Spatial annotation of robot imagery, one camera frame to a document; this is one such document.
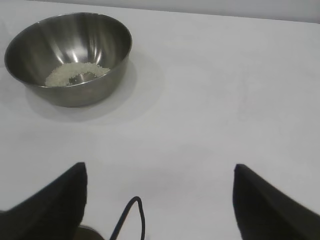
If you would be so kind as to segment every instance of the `uncooked rice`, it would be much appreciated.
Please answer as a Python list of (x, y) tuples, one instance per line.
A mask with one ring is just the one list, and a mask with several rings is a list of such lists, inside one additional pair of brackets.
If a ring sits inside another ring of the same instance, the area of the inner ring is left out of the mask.
[(45, 85), (47, 87), (64, 87), (71, 85), (70, 79), (80, 74), (92, 73), (95, 77), (101, 77), (109, 71), (109, 68), (104, 68), (90, 62), (64, 63), (53, 70), (45, 79)]

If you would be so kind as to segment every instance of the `metal bowl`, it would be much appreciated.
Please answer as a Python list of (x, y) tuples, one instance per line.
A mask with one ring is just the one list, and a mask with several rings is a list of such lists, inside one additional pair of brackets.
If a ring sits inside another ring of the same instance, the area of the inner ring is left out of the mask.
[[(118, 20), (97, 13), (69, 13), (39, 21), (9, 44), (4, 62), (9, 73), (40, 97), (63, 107), (81, 107), (108, 97), (127, 67), (132, 46), (129, 30)], [(68, 86), (45, 86), (46, 77), (65, 63), (96, 63), (110, 71), (90, 73)]]

